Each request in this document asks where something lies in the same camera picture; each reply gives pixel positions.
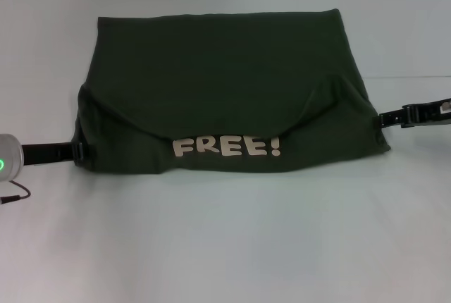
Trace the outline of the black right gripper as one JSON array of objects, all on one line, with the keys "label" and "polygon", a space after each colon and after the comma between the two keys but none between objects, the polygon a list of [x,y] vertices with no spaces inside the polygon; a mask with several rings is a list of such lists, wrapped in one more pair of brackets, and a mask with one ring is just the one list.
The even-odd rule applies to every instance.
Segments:
[{"label": "black right gripper", "polygon": [[390,111],[378,115],[380,128],[400,125],[413,128],[430,125],[450,124],[450,99],[421,104],[409,104],[402,107],[404,111]]}]

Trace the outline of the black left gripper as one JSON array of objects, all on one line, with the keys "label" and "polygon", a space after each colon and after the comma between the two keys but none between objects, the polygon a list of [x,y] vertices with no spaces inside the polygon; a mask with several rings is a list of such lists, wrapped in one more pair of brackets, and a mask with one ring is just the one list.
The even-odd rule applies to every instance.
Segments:
[{"label": "black left gripper", "polygon": [[25,166],[73,160],[79,168],[94,168],[97,157],[95,147],[86,142],[24,144],[22,150]]}]

